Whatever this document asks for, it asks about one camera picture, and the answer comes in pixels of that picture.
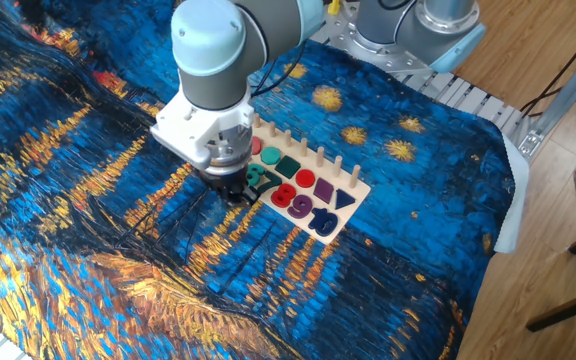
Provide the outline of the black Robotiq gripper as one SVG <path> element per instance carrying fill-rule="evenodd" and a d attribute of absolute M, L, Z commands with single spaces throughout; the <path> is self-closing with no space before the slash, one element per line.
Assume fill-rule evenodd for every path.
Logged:
<path fill-rule="evenodd" d="M 259 198 L 258 191 L 247 184 L 246 166 L 226 174 L 208 171 L 200 171 L 199 174 L 204 183 L 227 205 L 252 206 Z"/>

